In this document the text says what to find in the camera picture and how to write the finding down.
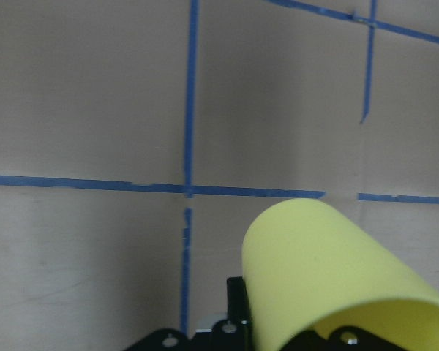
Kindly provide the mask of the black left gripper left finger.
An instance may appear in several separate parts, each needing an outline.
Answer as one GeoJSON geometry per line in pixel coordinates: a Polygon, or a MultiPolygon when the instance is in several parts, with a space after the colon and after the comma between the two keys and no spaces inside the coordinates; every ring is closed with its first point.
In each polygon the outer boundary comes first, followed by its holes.
{"type": "Polygon", "coordinates": [[[227,278],[225,335],[230,350],[252,350],[251,317],[246,286],[241,276],[227,278]]]}

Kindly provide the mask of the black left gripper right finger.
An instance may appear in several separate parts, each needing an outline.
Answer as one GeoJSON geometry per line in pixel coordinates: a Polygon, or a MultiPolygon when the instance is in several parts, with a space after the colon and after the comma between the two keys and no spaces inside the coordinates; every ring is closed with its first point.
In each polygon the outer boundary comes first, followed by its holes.
{"type": "Polygon", "coordinates": [[[369,331],[343,326],[323,337],[314,330],[305,330],[288,342],[289,350],[395,350],[395,344],[369,331]]]}

